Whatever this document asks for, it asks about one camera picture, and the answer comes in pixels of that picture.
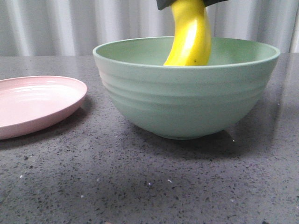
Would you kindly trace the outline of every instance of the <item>curtain fold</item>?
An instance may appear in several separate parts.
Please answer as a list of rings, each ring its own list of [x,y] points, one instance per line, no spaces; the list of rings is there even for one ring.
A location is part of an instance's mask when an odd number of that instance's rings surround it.
[[[299,0],[229,0],[207,7],[214,36],[299,52]],[[174,34],[156,0],[0,0],[0,56],[91,55],[99,44]]]

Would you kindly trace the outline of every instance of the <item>yellow banana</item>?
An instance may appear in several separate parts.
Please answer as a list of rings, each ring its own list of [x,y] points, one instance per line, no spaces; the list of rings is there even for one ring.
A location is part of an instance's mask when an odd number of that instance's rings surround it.
[[[176,0],[172,49],[164,65],[206,65],[211,53],[211,29],[203,0]]]

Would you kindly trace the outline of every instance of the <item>bowl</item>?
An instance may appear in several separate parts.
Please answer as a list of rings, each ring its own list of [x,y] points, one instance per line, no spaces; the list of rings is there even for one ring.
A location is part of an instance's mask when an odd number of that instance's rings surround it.
[[[172,42],[138,38],[93,50],[119,112],[169,139],[195,139],[242,119],[261,97],[280,54],[268,44],[215,37],[208,65],[163,66]]]

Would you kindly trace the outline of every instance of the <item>plate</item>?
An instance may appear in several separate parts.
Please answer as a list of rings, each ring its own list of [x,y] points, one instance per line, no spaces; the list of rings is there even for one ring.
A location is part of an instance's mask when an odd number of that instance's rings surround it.
[[[30,76],[0,80],[0,140],[47,128],[74,113],[87,86],[74,78]]]

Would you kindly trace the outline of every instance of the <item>countertop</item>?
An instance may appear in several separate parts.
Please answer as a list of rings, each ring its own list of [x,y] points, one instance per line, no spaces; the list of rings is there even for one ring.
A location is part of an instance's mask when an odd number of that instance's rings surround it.
[[[67,76],[88,86],[67,119],[0,140],[0,223],[298,224],[298,71],[299,54],[282,54],[245,118],[170,140],[116,110],[92,56],[0,57],[0,79]]]

